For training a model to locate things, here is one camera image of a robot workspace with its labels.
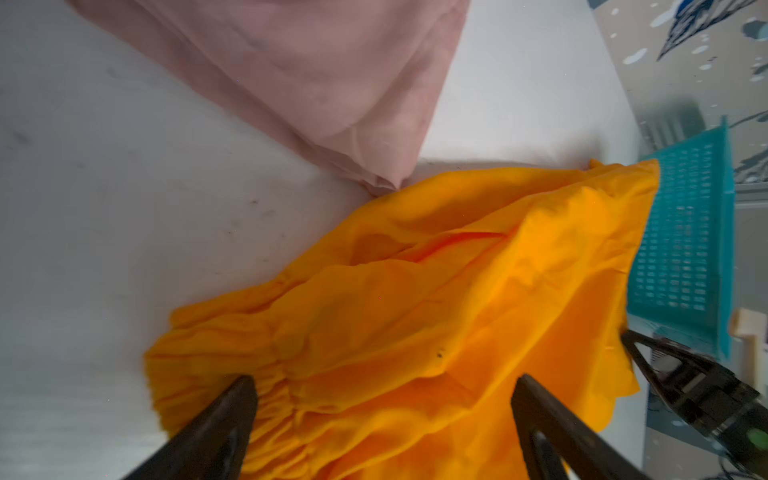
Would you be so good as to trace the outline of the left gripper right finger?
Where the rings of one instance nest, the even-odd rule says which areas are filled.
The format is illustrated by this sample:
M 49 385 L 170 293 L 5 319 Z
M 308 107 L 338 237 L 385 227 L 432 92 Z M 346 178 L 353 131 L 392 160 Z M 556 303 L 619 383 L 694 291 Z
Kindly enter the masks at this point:
M 517 380 L 511 408 L 531 479 L 646 477 L 532 376 Z

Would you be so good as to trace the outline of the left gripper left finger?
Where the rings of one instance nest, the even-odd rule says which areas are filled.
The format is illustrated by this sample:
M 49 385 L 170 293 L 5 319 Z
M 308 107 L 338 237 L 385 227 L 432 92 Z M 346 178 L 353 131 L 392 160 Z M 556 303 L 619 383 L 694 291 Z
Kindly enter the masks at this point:
M 125 479 L 239 478 L 257 408 L 254 380 L 237 378 Z

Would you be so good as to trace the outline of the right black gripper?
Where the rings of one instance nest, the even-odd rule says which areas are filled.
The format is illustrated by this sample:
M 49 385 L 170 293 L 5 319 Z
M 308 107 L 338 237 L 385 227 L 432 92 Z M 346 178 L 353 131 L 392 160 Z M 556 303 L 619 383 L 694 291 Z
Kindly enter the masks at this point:
M 767 408 L 733 372 L 665 339 L 626 330 L 621 342 L 666 407 L 717 441 L 737 466 L 767 472 Z

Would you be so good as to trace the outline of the orange shorts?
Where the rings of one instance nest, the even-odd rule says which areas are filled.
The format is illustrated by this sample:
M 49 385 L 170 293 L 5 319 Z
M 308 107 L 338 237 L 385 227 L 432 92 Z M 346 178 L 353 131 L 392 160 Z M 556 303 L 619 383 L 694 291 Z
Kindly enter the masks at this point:
M 594 430 L 638 382 L 627 283 L 654 161 L 447 172 L 351 214 L 275 279 L 176 310 L 146 353 L 177 433 L 236 377 L 246 479 L 523 479 L 534 377 Z

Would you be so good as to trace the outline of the pink shorts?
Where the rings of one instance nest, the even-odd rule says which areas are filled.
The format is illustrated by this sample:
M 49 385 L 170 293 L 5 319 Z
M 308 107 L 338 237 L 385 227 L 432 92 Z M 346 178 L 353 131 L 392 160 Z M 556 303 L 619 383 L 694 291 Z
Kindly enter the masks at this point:
M 465 1 L 77 1 L 84 18 L 307 161 L 375 193 L 413 173 Z

